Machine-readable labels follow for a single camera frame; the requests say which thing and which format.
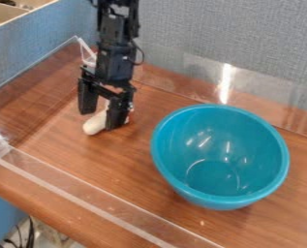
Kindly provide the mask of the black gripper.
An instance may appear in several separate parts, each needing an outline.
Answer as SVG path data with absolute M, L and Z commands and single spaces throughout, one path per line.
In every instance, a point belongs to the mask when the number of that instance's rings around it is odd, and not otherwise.
M 108 131 L 126 124 L 132 109 L 134 93 L 131 84 L 135 63 L 127 55 L 103 56 L 96 67 L 80 66 L 78 79 L 78 109 L 82 115 L 96 111 L 98 99 L 110 100 L 106 128 Z

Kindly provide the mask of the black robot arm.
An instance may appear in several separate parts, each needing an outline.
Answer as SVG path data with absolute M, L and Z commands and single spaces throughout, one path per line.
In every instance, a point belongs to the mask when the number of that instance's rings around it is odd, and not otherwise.
M 107 100 L 106 108 L 83 124 L 83 132 L 95 135 L 128 122 L 134 93 L 131 84 L 139 37 L 139 0 L 98 0 L 98 55 L 95 66 L 80 67 L 78 79 L 78 108 L 82 115 L 96 111 L 98 99 Z

